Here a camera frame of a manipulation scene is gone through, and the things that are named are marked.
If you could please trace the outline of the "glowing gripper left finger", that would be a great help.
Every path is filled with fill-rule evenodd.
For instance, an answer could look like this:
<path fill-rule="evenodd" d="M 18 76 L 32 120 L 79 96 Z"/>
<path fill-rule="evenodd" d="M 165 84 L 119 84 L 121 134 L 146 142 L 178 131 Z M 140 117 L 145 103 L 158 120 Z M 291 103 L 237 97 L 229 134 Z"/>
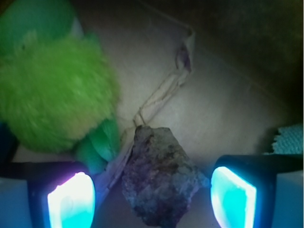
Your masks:
<path fill-rule="evenodd" d="M 84 164 L 1 164 L 2 228 L 89 228 L 94 214 L 95 186 Z"/>

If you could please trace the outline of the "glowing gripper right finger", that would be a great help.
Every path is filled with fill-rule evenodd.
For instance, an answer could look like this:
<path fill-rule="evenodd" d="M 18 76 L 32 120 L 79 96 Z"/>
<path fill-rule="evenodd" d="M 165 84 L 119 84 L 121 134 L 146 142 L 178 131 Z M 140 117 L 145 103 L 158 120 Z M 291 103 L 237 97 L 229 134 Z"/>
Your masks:
<path fill-rule="evenodd" d="M 224 155 L 211 176 L 214 216 L 222 228 L 302 228 L 301 155 Z"/>

